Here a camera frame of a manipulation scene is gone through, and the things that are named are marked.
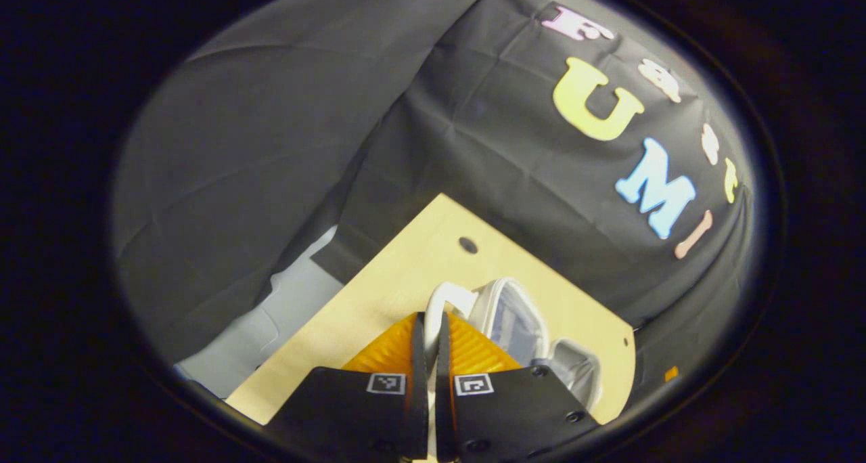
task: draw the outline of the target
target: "yellow letter u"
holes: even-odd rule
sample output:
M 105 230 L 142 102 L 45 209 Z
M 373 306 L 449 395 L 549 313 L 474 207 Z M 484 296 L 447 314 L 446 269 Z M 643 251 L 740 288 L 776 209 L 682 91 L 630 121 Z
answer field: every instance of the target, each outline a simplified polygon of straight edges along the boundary
M 566 74 L 553 89 L 553 104 L 566 121 L 586 136 L 601 141 L 615 139 L 635 114 L 643 112 L 643 104 L 632 93 L 617 87 L 613 92 L 619 102 L 606 120 L 600 120 L 587 109 L 587 99 L 597 86 L 608 83 L 607 76 L 575 57 L 568 57 L 566 64 Z

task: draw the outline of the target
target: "black cloth backdrop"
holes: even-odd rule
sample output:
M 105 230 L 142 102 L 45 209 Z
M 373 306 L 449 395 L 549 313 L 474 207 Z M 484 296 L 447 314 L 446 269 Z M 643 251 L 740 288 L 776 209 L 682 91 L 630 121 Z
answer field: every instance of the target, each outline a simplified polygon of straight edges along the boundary
M 343 282 L 445 192 L 638 334 L 677 305 L 668 331 L 693 331 L 687 320 L 711 303 L 726 309 L 715 322 L 725 326 L 749 265 L 754 203 L 745 183 L 727 204 L 724 164 L 706 160 L 701 130 L 714 117 L 687 83 L 673 105 L 643 78 L 641 59 L 662 60 L 627 35 L 575 41 L 543 28 L 555 6 L 278 0 L 189 57 L 143 109 L 114 192 L 118 277 L 160 354 L 194 354 L 262 300 L 286 245 L 362 146 L 337 236 L 315 256 Z M 587 138 L 554 108 L 569 56 L 645 106 L 618 139 Z M 611 90 L 588 109 L 609 114 Z M 614 189 L 645 137 L 667 150 L 668 179 L 686 175 L 697 190 L 667 240 Z M 720 161 L 748 167 L 719 138 Z M 712 229 L 676 260 L 705 210 Z M 668 337 L 665 350 L 689 336 Z

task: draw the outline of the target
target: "wooden table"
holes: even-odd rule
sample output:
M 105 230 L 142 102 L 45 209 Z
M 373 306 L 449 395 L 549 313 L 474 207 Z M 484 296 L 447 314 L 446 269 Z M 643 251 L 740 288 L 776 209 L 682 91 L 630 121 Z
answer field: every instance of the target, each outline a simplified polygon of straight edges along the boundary
M 470 238 L 477 253 L 464 250 L 460 237 Z M 571 338 L 595 353 L 602 395 L 591 413 L 601 424 L 617 417 L 635 374 L 630 325 L 442 194 L 226 402 L 266 424 L 312 368 L 342 367 L 395 322 L 424 311 L 436 285 L 449 281 L 477 288 L 503 277 L 526 288 L 551 340 Z

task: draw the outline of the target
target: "orange soft finger pad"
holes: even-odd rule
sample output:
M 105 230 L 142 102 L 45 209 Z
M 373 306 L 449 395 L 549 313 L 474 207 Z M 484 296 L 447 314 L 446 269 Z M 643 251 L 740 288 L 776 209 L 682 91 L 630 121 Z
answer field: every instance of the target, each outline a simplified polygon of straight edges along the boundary
M 343 365 L 343 370 L 370 374 L 406 374 L 412 378 L 412 327 L 417 313 L 403 318 L 388 328 L 355 358 Z
M 523 368 L 502 348 L 451 313 L 451 377 L 463 374 L 486 374 Z

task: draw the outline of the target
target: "blue letter m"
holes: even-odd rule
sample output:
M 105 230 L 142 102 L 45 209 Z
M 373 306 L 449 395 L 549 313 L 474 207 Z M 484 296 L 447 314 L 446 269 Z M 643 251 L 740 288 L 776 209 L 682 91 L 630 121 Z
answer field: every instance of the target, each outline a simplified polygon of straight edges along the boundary
M 695 186 L 685 176 L 667 182 L 668 152 L 652 138 L 643 139 L 643 146 L 646 154 L 629 178 L 619 179 L 615 188 L 619 195 L 634 204 L 641 198 L 641 186 L 646 183 L 640 211 L 646 213 L 662 204 L 661 209 L 650 214 L 649 226 L 659 238 L 666 239 L 686 204 L 695 198 Z

